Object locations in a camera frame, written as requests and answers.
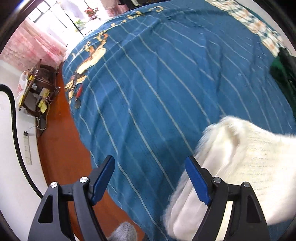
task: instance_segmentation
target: reddish-brown floor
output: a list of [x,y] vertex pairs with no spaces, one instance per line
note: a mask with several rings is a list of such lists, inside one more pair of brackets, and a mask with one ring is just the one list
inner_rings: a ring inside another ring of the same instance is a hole
[[[82,176],[88,176],[91,172],[91,161],[89,151],[81,143],[70,115],[61,73],[58,75],[57,85],[61,87],[61,92],[50,105],[47,129],[37,138],[37,143],[47,184],[57,181],[64,185],[73,183]],[[74,233],[83,240],[72,202],[69,203],[69,211]],[[122,222],[128,221],[136,228],[138,240],[142,240],[143,231],[116,206],[107,192],[94,206],[94,211],[106,236],[109,236]]]

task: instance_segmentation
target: blue gripper pad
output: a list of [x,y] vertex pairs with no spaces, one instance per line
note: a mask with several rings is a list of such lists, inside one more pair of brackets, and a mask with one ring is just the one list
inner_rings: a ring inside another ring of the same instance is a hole
[[208,194],[207,184],[190,157],[187,157],[185,160],[185,169],[199,200],[209,205],[211,203],[211,198]]
[[105,163],[105,161],[104,161],[101,165],[105,165],[105,166],[103,167],[103,170],[102,170],[99,178],[96,180],[94,187],[93,187],[93,196],[91,198],[91,202],[93,205],[95,205],[97,202],[101,201],[101,199],[104,195],[104,192],[108,186],[110,178],[111,178],[111,176],[114,172],[114,169],[115,169],[114,157],[112,156],[107,161],[107,163]]

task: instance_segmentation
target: bed cover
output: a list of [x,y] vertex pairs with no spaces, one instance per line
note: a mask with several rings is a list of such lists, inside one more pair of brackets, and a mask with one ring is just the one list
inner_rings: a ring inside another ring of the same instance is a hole
[[[67,58],[66,96],[92,166],[114,156],[107,191],[150,241],[172,240],[162,215],[208,125],[233,115],[295,133],[269,74],[280,46],[275,31],[234,1],[174,0],[113,18]],[[271,226],[272,240],[288,225]]]

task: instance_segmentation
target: silver bolt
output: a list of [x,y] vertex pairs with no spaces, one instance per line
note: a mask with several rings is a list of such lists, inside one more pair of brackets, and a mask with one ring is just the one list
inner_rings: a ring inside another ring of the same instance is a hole
[[249,187],[251,186],[251,184],[249,184],[248,182],[244,182],[244,186],[245,186],[246,188],[249,188]]
[[220,183],[221,182],[221,178],[219,178],[219,177],[214,177],[214,182],[215,183]]
[[88,180],[87,177],[82,177],[82,178],[80,178],[80,182],[81,182],[81,183],[85,183],[85,182],[87,182],[87,180]]
[[51,186],[52,188],[55,188],[55,187],[57,186],[57,182],[53,182],[53,183],[51,183],[50,186]]

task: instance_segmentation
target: white power strip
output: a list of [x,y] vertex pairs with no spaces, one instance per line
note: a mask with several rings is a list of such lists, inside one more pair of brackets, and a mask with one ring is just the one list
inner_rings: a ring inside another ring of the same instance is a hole
[[32,165],[31,152],[30,152],[30,143],[28,132],[24,132],[24,147],[25,147],[25,162],[27,165]]

